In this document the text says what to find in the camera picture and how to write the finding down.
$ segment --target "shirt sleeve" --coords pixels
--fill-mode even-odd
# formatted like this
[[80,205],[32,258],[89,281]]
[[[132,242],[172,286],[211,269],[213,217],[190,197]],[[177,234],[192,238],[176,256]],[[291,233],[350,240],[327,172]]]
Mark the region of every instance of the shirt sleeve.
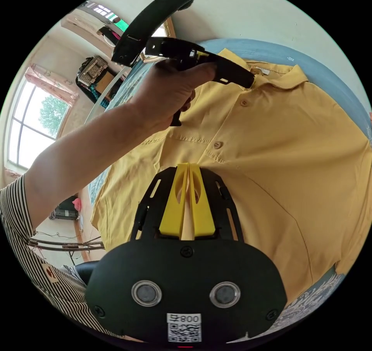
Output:
[[85,302],[84,282],[74,267],[57,269],[36,255],[28,245],[33,235],[23,176],[0,190],[1,222],[9,244],[26,275],[34,286],[60,312],[75,321],[102,333],[105,330],[97,322]]

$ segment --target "patterned bedsheet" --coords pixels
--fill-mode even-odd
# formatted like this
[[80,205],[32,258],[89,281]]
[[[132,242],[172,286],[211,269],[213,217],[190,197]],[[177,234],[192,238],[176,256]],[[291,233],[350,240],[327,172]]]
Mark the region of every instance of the patterned bedsheet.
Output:
[[[309,81],[319,86],[329,94],[344,109],[349,117],[364,132],[372,144],[372,127],[369,112],[370,103],[360,102],[354,93],[332,71],[316,60],[288,47],[255,40],[219,39],[202,42],[206,50],[218,53],[228,48],[244,59],[267,61],[275,64],[300,65]],[[112,109],[130,98],[140,85],[143,76],[148,72],[151,64],[137,63],[131,70],[125,82],[107,109]],[[92,205],[103,185],[108,169],[89,185]],[[274,325],[259,337],[283,329],[303,319],[316,310],[334,292],[344,279],[337,275],[335,269],[330,269],[317,283],[304,292],[297,300],[287,306]],[[246,337],[234,342],[246,341]]]

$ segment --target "pink curtain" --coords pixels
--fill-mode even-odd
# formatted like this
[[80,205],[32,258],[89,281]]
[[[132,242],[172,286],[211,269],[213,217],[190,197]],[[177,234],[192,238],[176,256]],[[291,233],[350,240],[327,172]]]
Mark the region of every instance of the pink curtain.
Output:
[[26,80],[40,87],[73,107],[79,98],[78,87],[57,73],[51,72],[37,64],[32,64],[25,73]]
[[5,174],[11,178],[17,179],[21,176],[20,173],[17,173],[16,171],[9,170],[5,168]]

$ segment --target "qr code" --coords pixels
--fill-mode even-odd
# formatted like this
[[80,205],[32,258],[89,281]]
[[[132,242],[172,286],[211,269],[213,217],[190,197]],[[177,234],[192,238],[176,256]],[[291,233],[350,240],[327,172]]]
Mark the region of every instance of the qr code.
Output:
[[169,342],[201,342],[201,324],[168,324]]

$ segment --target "hand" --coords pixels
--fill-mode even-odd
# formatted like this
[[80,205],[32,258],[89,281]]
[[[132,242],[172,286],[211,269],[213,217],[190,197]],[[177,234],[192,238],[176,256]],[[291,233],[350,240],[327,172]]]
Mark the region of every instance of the hand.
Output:
[[178,111],[186,111],[195,98],[195,89],[215,77],[215,64],[204,63],[177,71],[174,61],[152,66],[138,91],[128,102],[152,133],[165,130]]

